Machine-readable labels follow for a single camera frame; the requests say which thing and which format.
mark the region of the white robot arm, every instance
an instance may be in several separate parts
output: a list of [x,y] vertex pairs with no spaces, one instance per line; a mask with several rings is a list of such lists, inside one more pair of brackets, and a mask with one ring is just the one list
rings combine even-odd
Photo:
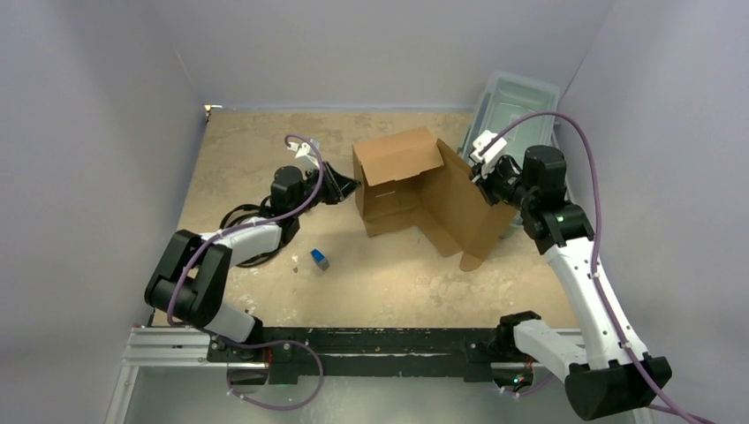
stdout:
[[[522,322],[515,327],[518,349],[536,358],[562,381],[570,373],[572,364],[587,364],[590,369],[608,369],[612,360],[621,365],[631,363],[619,345],[617,333],[590,279],[588,262],[592,249],[593,242],[576,238],[568,241],[566,246],[554,245],[543,254],[562,284],[578,319],[585,350],[559,336],[540,320]],[[599,274],[603,290],[627,333],[632,350],[639,360],[643,360],[647,348],[624,316],[603,268],[599,268]]]
[[[315,140],[302,146],[288,143],[289,148],[297,152],[298,159],[305,159],[307,170],[302,172],[293,166],[278,169],[270,186],[268,204],[258,216],[240,222],[243,228],[203,234],[177,231],[148,282],[146,303],[167,311],[176,296],[173,314],[182,322],[236,343],[260,342],[262,321],[223,301],[229,269],[277,252],[299,231],[299,216],[303,212],[320,203],[336,205],[360,186],[359,181],[338,174],[328,163],[323,162],[321,166],[311,156],[309,143],[317,146]],[[194,263],[197,272],[176,291],[183,268],[203,245],[207,248],[200,261]]]
[[632,350],[637,365],[661,388],[671,377],[670,366],[665,358],[648,354],[596,258],[600,288],[624,331],[626,346],[621,342],[591,276],[593,229],[583,209],[566,199],[564,155],[553,147],[532,146],[521,169],[511,156],[496,148],[504,146],[504,140],[490,143],[496,136],[484,132],[473,143],[473,182],[489,204],[504,202],[520,211],[525,233],[535,241],[564,288],[585,349],[559,336],[530,311],[504,316],[493,348],[522,352],[547,367],[564,382],[572,408],[583,419],[649,405],[655,393],[625,348]]

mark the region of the open cardboard box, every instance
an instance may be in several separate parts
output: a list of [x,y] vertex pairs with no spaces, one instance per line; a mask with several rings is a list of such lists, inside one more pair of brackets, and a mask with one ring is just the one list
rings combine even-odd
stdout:
[[356,143],[352,157],[367,235],[418,225],[442,256],[463,252],[463,271],[487,259],[517,213],[490,207],[471,182],[471,167],[427,128]]

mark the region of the translucent plastic container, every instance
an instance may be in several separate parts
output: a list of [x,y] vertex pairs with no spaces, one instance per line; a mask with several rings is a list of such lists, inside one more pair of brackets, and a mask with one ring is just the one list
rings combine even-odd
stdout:
[[[474,165],[469,157],[471,142],[484,130],[494,133],[502,131],[504,127],[532,112],[540,110],[556,110],[559,102],[559,87],[513,75],[507,72],[494,72],[489,78],[486,90],[479,98],[473,122],[465,133],[465,138],[458,154],[469,164]],[[536,117],[519,125],[510,131],[504,139],[507,146],[504,153],[515,158],[523,166],[526,149],[535,145],[551,145],[551,132],[554,127],[554,117]],[[520,215],[515,216],[511,228],[503,235],[508,238],[513,232],[523,226]]]

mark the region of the gray wall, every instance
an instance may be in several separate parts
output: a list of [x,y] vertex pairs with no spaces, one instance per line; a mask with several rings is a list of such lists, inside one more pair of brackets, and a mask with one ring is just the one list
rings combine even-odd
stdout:
[[155,0],[207,102],[473,107],[495,69],[567,87],[613,0]]
[[101,422],[204,111],[148,2],[1,2],[0,52],[3,422]]
[[[718,422],[749,421],[747,24],[740,0],[619,1],[560,105],[593,143],[624,310],[669,358],[667,393]],[[590,211],[583,149],[560,144]]]

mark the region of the purple cable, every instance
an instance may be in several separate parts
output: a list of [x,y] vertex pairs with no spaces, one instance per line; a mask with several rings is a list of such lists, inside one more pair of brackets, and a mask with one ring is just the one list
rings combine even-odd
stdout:
[[223,236],[232,234],[233,232],[246,230],[248,228],[256,227],[258,225],[265,225],[267,223],[274,223],[277,221],[284,220],[286,218],[290,218],[293,216],[298,215],[304,209],[309,205],[312,200],[314,200],[314,197],[317,195],[317,193],[320,192],[320,188],[322,187],[322,180],[324,178],[324,163],[322,162],[322,156],[320,155],[320,151],[314,146],[313,143],[310,143],[309,140],[305,137],[302,137],[297,134],[289,134],[284,138],[284,143],[286,144],[286,147],[290,146],[289,139],[297,139],[301,140],[312,149],[314,152],[315,158],[317,158],[318,164],[320,164],[320,172],[318,174],[317,183],[314,185],[314,189],[312,193],[309,195],[306,200],[299,205],[298,208],[294,209],[291,212],[287,212],[283,215],[274,216],[272,218],[263,219],[262,221],[258,221],[256,223],[242,223],[241,225],[237,225],[236,227],[230,227],[223,231],[218,231],[216,234],[208,238],[206,241],[203,242],[200,247],[198,247],[198,250],[195,251],[193,256],[190,258],[190,261],[187,261],[187,264],[182,269],[182,274],[179,275],[179,279],[177,280],[177,285],[174,288],[174,292],[171,294],[171,299],[169,299],[169,306],[166,309],[166,321],[169,323],[170,326],[174,327],[180,324],[183,324],[182,322],[174,322],[174,307],[177,304],[177,296],[179,295],[179,292],[182,290],[182,287],[185,285],[185,281],[187,280],[187,274],[190,272],[190,269],[192,269],[195,266],[195,263],[197,263],[198,259],[203,255],[203,252],[208,249],[210,245],[212,245],[215,241],[222,238]]
[[[177,325],[184,325],[184,323],[182,322],[174,322],[174,307],[177,304],[177,297],[179,296],[179,292],[182,290],[182,287],[185,285],[185,281],[187,280],[187,274],[190,272],[190,269],[192,269],[195,266],[195,263],[197,263],[198,259],[203,255],[203,252],[205,252],[206,249],[208,249],[210,245],[212,245],[215,241],[217,241],[221,237],[228,235],[228,234],[232,234],[233,232],[242,231],[247,228],[256,227],[258,225],[265,225],[267,223],[274,223],[274,222],[281,221],[286,218],[296,216],[300,214],[302,211],[304,211],[307,205],[309,205],[314,200],[315,196],[317,196],[317,193],[320,192],[320,189],[322,187],[322,180],[324,178],[324,173],[325,173],[324,172],[325,165],[322,161],[322,155],[320,155],[320,151],[314,146],[313,143],[309,142],[309,139],[307,139],[306,137],[297,135],[297,134],[289,134],[284,138],[284,143],[286,144],[286,147],[289,147],[291,145],[289,142],[289,139],[297,139],[297,140],[307,143],[307,145],[312,149],[314,153],[314,157],[317,159],[317,162],[320,165],[320,173],[318,175],[317,183],[314,185],[314,189],[312,190],[312,193],[310,193],[309,197],[301,205],[299,205],[298,208],[295,208],[291,212],[287,212],[280,216],[274,216],[269,219],[264,219],[264,220],[258,221],[257,223],[243,223],[241,225],[237,225],[236,227],[230,227],[223,231],[217,232],[216,234],[208,238],[206,241],[204,241],[203,244],[200,245],[200,247],[198,247],[198,250],[195,251],[195,253],[190,258],[190,260],[187,261],[187,264],[185,265],[185,267],[182,269],[182,274],[179,276],[179,279],[177,280],[177,285],[174,287],[174,292],[171,294],[171,299],[169,300],[169,306],[167,307],[167,310],[166,310],[166,321],[172,327],[177,326]],[[222,339],[229,345],[235,345],[243,349],[262,349],[265,347],[285,345],[285,344],[295,345],[308,351],[314,358],[314,361],[317,363],[317,368],[320,370],[320,381],[317,383],[317,387],[314,389],[312,394],[307,399],[299,402],[296,405],[278,406],[278,405],[265,404],[260,401],[251,399],[249,397],[238,395],[237,392],[234,391],[234,389],[231,387],[231,385],[229,385],[231,389],[230,391],[232,394],[234,394],[234,396],[237,396],[238,398],[245,400],[253,405],[258,405],[262,408],[266,408],[272,411],[291,411],[291,410],[301,408],[302,406],[309,404],[310,402],[313,401],[313,399],[320,392],[320,389],[322,388],[322,383],[324,381],[324,376],[322,374],[322,362],[320,361],[320,357],[317,356],[317,354],[309,346],[302,344],[300,342],[296,342],[294,340],[276,340],[273,342],[261,343],[257,345],[257,344],[237,343],[226,337],[222,337]]]
[[522,397],[525,397],[525,396],[533,395],[535,392],[543,389],[547,384],[549,384],[553,378],[554,378],[554,375],[551,374],[551,373],[549,373],[549,375],[547,375],[546,377],[544,377],[543,380],[541,380],[540,382],[538,382],[538,384],[536,384],[535,386],[531,387],[530,389],[528,389],[526,391],[521,392],[520,393],[520,397],[522,398]]
[[691,414],[689,414],[687,411],[681,408],[681,406],[677,405],[676,402],[674,402],[668,395],[666,395],[663,390],[661,390],[660,387],[658,387],[658,384],[655,383],[653,378],[650,376],[650,374],[647,373],[644,367],[642,367],[642,364],[639,363],[639,360],[637,359],[637,356],[635,355],[634,351],[631,347],[629,347],[629,340],[627,340],[627,336],[624,333],[624,329],[622,328],[622,324],[617,319],[617,315],[614,313],[614,309],[611,307],[611,303],[609,302],[609,299],[606,297],[606,293],[603,292],[603,287],[601,286],[601,281],[598,279],[598,253],[601,250],[601,198],[599,196],[599,190],[598,190],[598,175],[595,172],[595,161],[593,159],[593,151],[590,148],[590,143],[588,142],[587,136],[585,135],[585,132],[580,127],[580,125],[575,122],[574,119],[571,117],[565,115],[561,112],[556,112],[553,110],[544,110],[541,112],[534,112],[529,113],[528,115],[525,115],[521,118],[519,118],[516,121],[513,121],[511,124],[507,125],[502,131],[500,131],[494,139],[492,139],[483,150],[481,150],[481,154],[485,154],[488,152],[488,150],[494,145],[494,143],[498,142],[499,139],[501,139],[505,134],[512,131],[516,126],[524,123],[528,119],[534,118],[534,117],[543,117],[543,116],[552,116],[552,117],[559,117],[565,121],[567,121],[568,124],[572,125],[572,127],[575,129],[575,131],[578,132],[578,135],[580,137],[580,140],[583,142],[583,146],[585,147],[586,154],[587,154],[587,160],[590,165],[590,174],[591,179],[593,180],[593,202],[594,202],[594,208],[595,208],[595,234],[593,238],[593,252],[591,254],[591,260],[590,260],[590,275],[593,276],[593,283],[595,286],[595,290],[598,292],[599,298],[601,298],[601,303],[603,304],[603,308],[606,309],[606,314],[609,316],[609,319],[611,320],[611,324],[614,326],[614,330],[617,332],[617,336],[619,337],[619,340],[622,342],[622,345],[624,346],[624,351],[626,352],[627,356],[632,361],[632,364],[637,368],[640,375],[642,375],[642,378],[645,380],[648,386],[650,386],[650,389],[655,392],[656,395],[658,395],[659,398],[670,408],[670,413],[673,413],[674,415],[678,415],[679,417],[683,418],[687,422],[690,422],[692,424],[700,423],[707,421],[704,418],[700,418],[704,421],[699,421],[692,417]]
[[226,342],[229,345],[241,347],[243,349],[263,349],[266,347],[272,347],[272,346],[278,346],[278,345],[294,345],[297,347],[301,347],[302,349],[309,352],[310,355],[312,355],[314,362],[317,364],[317,369],[320,371],[320,380],[317,382],[317,386],[315,386],[313,392],[311,395],[309,395],[305,400],[294,404],[294,405],[271,405],[266,404],[264,402],[261,402],[259,400],[252,399],[251,397],[247,397],[245,395],[242,395],[240,393],[237,393],[234,390],[234,387],[231,385],[231,379],[229,373],[226,373],[226,385],[229,387],[229,392],[237,397],[240,400],[244,400],[245,402],[249,402],[253,405],[259,406],[261,408],[268,409],[270,411],[293,411],[295,409],[299,409],[303,406],[306,406],[310,402],[312,402],[316,397],[317,394],[320,393],[320,389],[322,389],[322,384],[325,381],[325,377],[322,373],[322,361],[320,361],[320,357],[317,356],[317,353],[315,353],[311,347],[307,346],[306,344],[294,341],[294,340],[277,340],[274,342],[267,342],[267,343],[260,343],[260,344],[241,344],[236,343],[233,340],[229,340],[226,337],[222,337],[223,341]]
[[[666,406],[650,405],[647,408],[648,409],[652,409],[653,411],[659,411],[661,413],[670,413],[671,415],[678,415],[677,413],[675,413],[673,410],[671,410],[670,408],[668,408]],[[715,424],[713,421],[705,419],[705,418],[702,418],[702,417],[700,417],[698,415],[694,415],[694,414],[691,414],[691,413],[689,415],[692,418],[694,418],[695,420],[697,420],[698,422],[701,422],[702,424]]]

